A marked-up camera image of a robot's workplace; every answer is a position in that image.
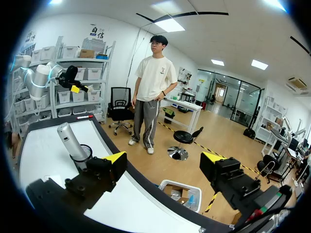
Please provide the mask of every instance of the yellow black caution tape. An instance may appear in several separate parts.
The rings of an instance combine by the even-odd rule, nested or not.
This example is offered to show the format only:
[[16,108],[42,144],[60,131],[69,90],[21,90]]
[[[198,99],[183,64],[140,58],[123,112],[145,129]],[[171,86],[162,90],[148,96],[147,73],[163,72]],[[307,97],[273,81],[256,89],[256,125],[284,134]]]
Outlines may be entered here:
[[214,194],[212,200],[211,200],[210,203],[208,204],[208,207],[207,207],[206,210],[204,211],[205,213],[208,213],[208,212],[209,212],[209,210],[211,209],[212,204],[214,203],[216,197],[217,197],[217,193]]
[[[164,126],[165,128],[169,129],[170,131],[175,132],[175,130],[171,129],[170,127],[168,127],[168,126],[166,126],[166,125],[164,125],[164,124],[162,124],[161,122],[158,122],[158,123],[159,123],[160,125]],[[213,154],[216,154],[216,155],[221,156],[221,157],[223,157],[223,158],[226,159],[226,157],[224,157],[223,155],[221,155],[221,154],[219,154],[219,153],[216,153],[216,152],[212,151],[211,149],[206,148],[206,147],[200,145],[200,144],[197,143],[197,142],[193,142],[193,143],[196,144],[196,145],[198,145],[198,146],[200,146],[200,147],[202,147],[202,148],[204,148],[204,149],[206,149],[207,151],[209,151],[209,152],[211,152],[211,153],[213,153]],[[246,166],[244,166],[244,165],[242,165],[242,164],[241,164],[241,166],[244,167],[244,168],[246,168],[246,169],[248,169],[248,170],[250,170],[250,171],[252,171],[252,172],[254,172],[254,173],[256,173],[256,174],[259,174],[259,172],[255,171],[255,170],[253,170],[253,169],[250,169],[249,167],[246,167]]]

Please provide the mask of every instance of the monitor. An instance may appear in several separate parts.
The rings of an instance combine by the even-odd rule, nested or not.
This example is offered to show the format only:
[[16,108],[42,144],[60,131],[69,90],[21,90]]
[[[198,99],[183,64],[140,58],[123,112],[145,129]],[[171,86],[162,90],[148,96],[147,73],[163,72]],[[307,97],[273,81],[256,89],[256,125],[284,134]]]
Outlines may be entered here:
[[290,145],[288,146],[288,148],[296,151],[297,147],[298,147],[299,142],[296,139],[292,139]]

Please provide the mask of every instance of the white t-shirt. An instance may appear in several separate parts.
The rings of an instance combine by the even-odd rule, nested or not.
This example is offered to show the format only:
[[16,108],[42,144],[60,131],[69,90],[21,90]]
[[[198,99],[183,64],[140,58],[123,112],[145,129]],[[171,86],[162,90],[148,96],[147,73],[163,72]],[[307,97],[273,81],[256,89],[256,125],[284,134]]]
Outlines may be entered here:
[[166,57],[143,59],[135,74],[141,78],[136,96],[140,101],[154,100],[168,87],[169,82],[177,82],[175,67]]

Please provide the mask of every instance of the red marker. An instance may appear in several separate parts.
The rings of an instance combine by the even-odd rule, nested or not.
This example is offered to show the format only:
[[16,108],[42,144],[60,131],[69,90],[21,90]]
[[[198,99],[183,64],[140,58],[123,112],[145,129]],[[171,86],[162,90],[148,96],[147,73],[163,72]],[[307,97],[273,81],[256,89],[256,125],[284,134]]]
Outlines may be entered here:
[[92,118],[93,115],[88,115],[88,116],[78,116],[77,117],[77,120],[80,120],[80,119],[86,119],[86,118]]

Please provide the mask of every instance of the window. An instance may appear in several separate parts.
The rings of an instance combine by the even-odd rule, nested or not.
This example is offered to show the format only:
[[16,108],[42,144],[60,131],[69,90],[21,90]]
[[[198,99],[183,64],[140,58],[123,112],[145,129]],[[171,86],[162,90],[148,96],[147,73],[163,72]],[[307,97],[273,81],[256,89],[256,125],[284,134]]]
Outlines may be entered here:
[[225,90],[220,89],[219,96],[224,96]]

